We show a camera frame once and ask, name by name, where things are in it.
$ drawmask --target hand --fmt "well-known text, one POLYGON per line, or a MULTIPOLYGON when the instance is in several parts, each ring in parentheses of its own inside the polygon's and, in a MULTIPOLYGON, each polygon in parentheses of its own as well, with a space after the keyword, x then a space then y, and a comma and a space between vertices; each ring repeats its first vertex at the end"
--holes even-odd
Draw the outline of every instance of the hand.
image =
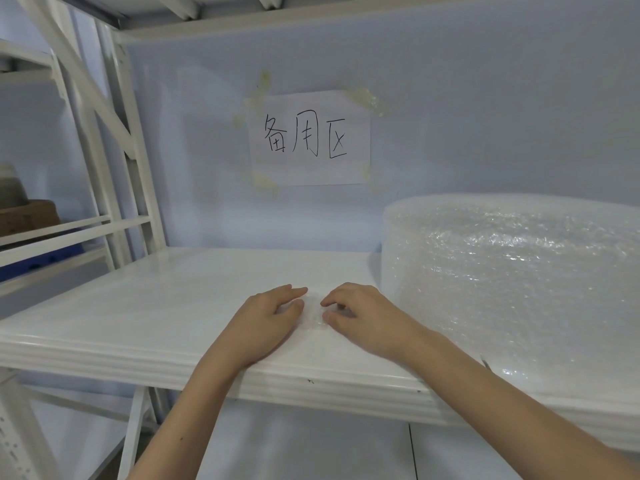
POLYGON ((324 321, 357 346, 394 362, 406 363, 408 342, 426 327, 404 313, 373 286, 345 283, 331 291, 320 303, 337 303, 355 317, 326 311, 324 321))
POLYGON ((225 361, 238 371, 258 362, 287 338, 305 306, 296 298, 306 292, 307 288, 284 285, 250 296, 212 347, 222 349, 225 361), (293 299, 286 311, 276 314, 280 306, 293 299))

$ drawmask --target person's left hand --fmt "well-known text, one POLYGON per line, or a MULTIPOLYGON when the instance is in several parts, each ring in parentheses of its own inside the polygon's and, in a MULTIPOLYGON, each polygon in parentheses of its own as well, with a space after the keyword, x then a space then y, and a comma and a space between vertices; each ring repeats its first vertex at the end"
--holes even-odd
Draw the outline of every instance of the person's left hand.
POLYGON ((307 288, 284 285, 250 296, 236 312, 213 347, 223 349, 225 361, 240 370, 268 355, 287 337, 302 313, 300 298, 307 288), (295 300, 283 313, 278 308, 295 300))

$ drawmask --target blue object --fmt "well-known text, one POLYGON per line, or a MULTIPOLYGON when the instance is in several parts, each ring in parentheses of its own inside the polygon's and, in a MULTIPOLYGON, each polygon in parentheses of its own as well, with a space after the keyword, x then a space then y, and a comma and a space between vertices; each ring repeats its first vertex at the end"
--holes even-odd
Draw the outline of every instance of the blue object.
POLYGON ((72 258, 84 253, 82 244, 74 244, 66 248, 51 251, 50 253, 44 253, 40 256, 34 256, 33 258, 24 259, 22 261, 8 264, 7 266, 0 267, 0 282, 12 280, 23 274, 30 273, 44 266, 55 264, 65 259, 72 258))

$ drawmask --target person's right hand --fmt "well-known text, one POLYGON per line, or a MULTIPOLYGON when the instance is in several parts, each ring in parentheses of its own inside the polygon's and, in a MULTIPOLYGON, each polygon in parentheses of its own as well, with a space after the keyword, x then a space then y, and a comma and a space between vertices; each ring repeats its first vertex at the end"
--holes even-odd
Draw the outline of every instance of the person's right hand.
POLYGON ((368 285, 345 283, 331 291, 320 303, 337 303, 355 316, 326 311, 324 321, 357 346, 380 357, 404 363, 408 342, 427 329, 368 285))

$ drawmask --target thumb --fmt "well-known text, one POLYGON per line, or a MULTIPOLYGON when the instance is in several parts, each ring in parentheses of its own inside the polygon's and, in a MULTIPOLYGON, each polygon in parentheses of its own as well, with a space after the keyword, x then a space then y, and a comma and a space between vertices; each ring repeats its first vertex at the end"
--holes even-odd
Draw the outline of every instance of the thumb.
POLYGON ((302 301, 301 299, 294 300, 284 311, 281 317, 293 326, 293 323, 295 323, 296 320, 298 320, 299 316, 302 314, 302 310, 304 309, 304 307, 304 301, 302 301))
POLYGON ((355 330, 355 320, 350 317, 345 317, 344 315, 340 315, 340 313, 331 312, 329 310, 325 311, 322 315, 324 321, 336 332, 344 335, 348 339, 351 339, 351 336, 355 330))

